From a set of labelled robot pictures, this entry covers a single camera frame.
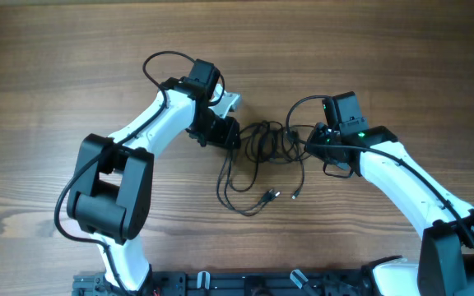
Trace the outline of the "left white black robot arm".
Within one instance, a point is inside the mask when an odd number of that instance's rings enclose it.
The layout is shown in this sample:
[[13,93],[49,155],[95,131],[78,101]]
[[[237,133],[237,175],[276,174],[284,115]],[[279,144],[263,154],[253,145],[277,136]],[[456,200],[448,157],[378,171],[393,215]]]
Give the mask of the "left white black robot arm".
[[241,101],[225,90],[211,63],[197,59],[191,72],[158,86],[155,101],[126,127],[81,143],[75,173],[59,205],[102,252],[105,272],[75,295],[150,295],[152,268],[139,236],[150,207],[154,162],[181,132],[201,146],[239,147],[239,124],[230,116]]

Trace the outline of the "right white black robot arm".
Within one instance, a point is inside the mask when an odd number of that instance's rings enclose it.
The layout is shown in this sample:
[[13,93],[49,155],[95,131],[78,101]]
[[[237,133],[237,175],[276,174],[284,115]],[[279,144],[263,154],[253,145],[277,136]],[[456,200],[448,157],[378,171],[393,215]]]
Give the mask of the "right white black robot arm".
[[474,295],[474,206],[440,185],[384,126],[370,127],[356,95],[320,95],[325,122],[304,148],[376,186],[421,238],[418,261],[383,259],[368,269],[376,295]]

